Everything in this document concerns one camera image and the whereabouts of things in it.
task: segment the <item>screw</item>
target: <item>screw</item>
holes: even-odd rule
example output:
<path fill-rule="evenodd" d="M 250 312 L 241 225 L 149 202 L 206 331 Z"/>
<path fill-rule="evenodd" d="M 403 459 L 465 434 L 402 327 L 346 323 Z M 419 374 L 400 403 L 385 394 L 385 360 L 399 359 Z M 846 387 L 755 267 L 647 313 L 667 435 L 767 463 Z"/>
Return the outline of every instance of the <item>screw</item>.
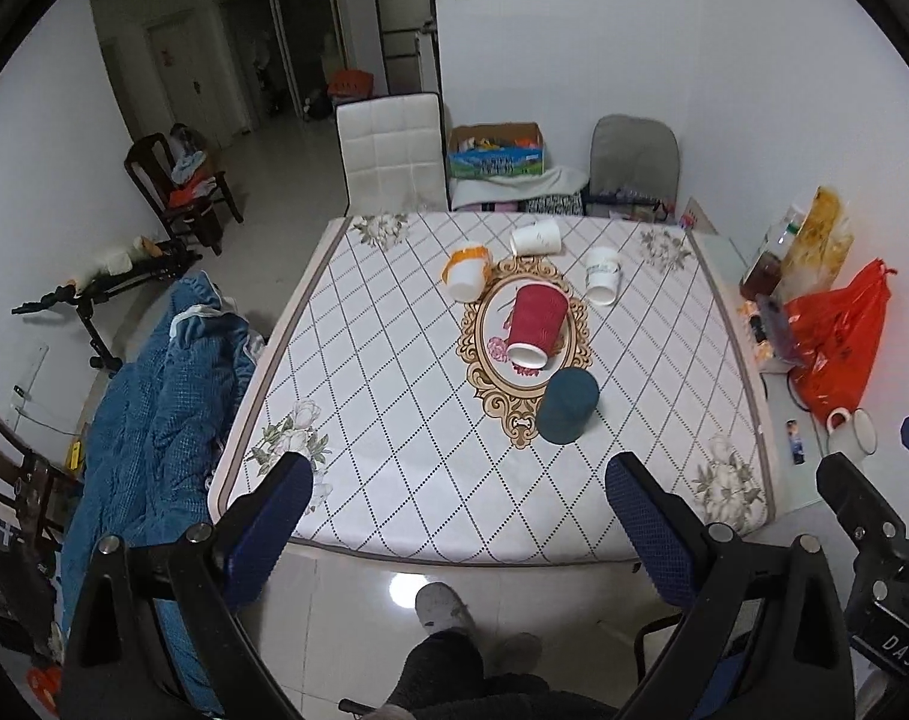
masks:
<path fill-rule="evenodd" d="M 121 539 L 117 536 L 105 536 L 101 541 L 97 542 L 97 551 L 102 555 L 110 555 L 112 552 L 115 552 L 117 548 L 121 546 Z"/>
<path fill-rule="evenodd" d="M 725 544 L 734 538 L 734 531 L 731 530 L 730 525 L 725 525 L 723 522 L 712 522 L 707 527 L 707 535 L 715 541 Z"/>
<path fill-rule="evenodd" d="M 202 541 L 207 541 L 208 538 L 211 538 L 212 533 L 214 533 L 214 529 L 211 525 L 208 525 L 206 522 L 198 522 L 196 525 L 192 525 L 188 528 L 184 536 L 186 536 L 187 540 L 192 544 L 200 544 Z"/>
<path fill-rule="evenodd" d="M 817 555 L 821 551 L 821 542 L 810 533 L 805 533 L 798 541 L 801 542 L 801 548 L 805 552 L 810 552 L 811 555 Z"/>

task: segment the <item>bottle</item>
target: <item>bottle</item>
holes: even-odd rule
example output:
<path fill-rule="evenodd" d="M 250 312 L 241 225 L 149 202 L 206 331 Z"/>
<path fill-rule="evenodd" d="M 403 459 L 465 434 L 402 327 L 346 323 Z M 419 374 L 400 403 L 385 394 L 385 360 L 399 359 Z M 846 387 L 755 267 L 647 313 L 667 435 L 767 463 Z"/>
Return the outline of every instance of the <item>bottle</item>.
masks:
<path fill-rule="evenodd" d="M 801 225 L 805 222 L 803 211 L 791 206 L 791 210 L 767 231 L 761 244 L 755 264 L 741 279 L 741 298 L 754 300 L 758 295 L 772 295 L 781 283 L 782 262 L 787 257 Z"/>

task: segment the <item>red paper cup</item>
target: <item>red paper cup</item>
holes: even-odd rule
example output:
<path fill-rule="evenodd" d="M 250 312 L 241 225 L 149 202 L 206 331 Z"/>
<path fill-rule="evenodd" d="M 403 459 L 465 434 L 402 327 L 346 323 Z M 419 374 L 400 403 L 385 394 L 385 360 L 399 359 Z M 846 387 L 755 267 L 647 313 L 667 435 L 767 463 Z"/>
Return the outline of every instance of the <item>red paper cup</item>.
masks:
<path fill-rule="evenodd" d="M 567 315 L 568 296 L 561 290 L 548 284 L 521 287 L 507 343 L 511 362 L 530 370 L 547 365 Z"/>

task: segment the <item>white towel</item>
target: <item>white towel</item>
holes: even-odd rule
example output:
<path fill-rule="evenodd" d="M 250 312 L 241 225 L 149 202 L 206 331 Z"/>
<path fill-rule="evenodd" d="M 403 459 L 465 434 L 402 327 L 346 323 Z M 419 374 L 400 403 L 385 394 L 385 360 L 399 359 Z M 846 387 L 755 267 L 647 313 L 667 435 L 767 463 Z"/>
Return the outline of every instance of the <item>white towel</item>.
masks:
<path fill-rule="evenodd" d="M 486 202 L 518 202 L 546 194 L 574 194 L 587 184 L 576 167 L 552 167 L 544 175 L 493 175 L 485 180 L 451 181 L 451 209 Z"/>

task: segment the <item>foot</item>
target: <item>foot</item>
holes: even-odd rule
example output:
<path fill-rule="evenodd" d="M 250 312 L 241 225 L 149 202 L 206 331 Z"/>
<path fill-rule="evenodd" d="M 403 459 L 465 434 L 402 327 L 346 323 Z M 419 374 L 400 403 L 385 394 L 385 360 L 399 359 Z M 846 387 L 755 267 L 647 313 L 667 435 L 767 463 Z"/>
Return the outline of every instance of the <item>foot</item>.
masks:
<path fill-rule="evenodd" d="M 441 631 L 458 631 L 473 637 L 475 621 L 464 602 L 442 581 L 426 584 L 414 598 L 414 610 L 429 635 Z"/>
<path fill-rule="evenodd" d="M 538 666 L 544 649 L 533 634 L 516 634 L 494 648 L 491 655 L 491 676 L 501 674 L 530 674 Z"/>

